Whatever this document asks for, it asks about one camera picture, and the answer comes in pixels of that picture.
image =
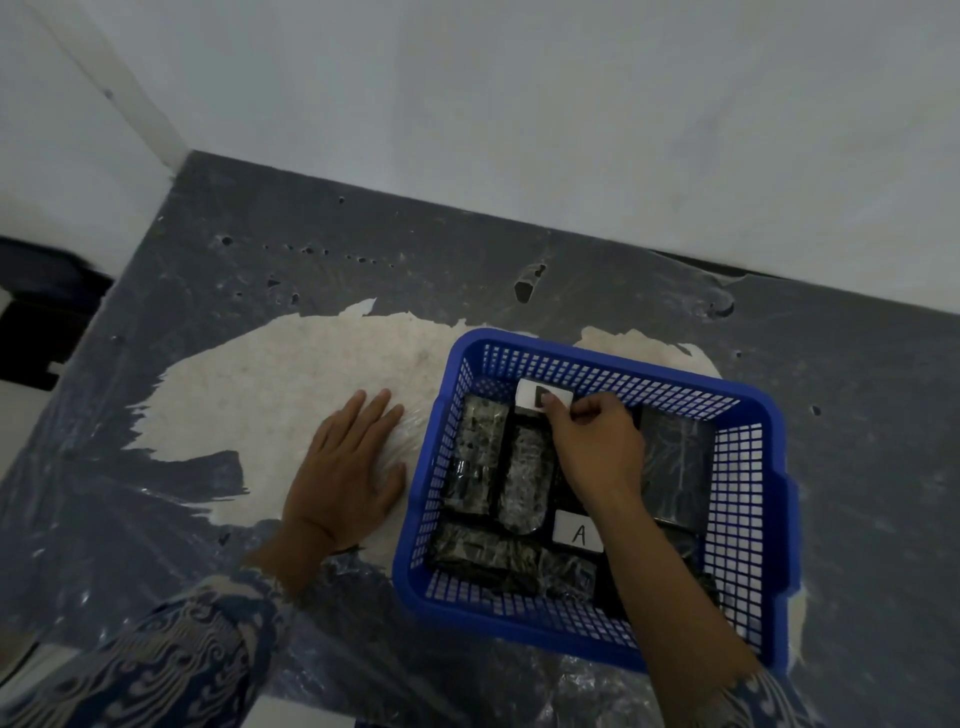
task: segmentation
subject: gray floor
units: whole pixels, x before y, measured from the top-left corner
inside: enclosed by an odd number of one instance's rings
[[[0,313],[9,302],[10,295],[0,289]],[[0,480],[27,442],[50,397],[50,392],[0,380]],[[0,616],[0,683],[4,682],[8,671],[21,661],[33,644],[32,636],[6,630],[2,622]],[[42,644],[33,652],[26,665],[0,688],[0,705],[26,691],[74,654],[76,650],[68,647]],[[268,728],[277,725],[291,728],[352,728],[353,724],[353,718],[272,697],[258,700],[244,723],[246,728]]]

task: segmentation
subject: blue patterned clothing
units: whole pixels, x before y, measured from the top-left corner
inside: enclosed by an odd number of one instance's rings
[[[0,708],[0,726],[239,726],[286,644],[293,611],[259,570],[210,577]],[[714,696],[695,725],[820,723],[789,682],[761,672]]]

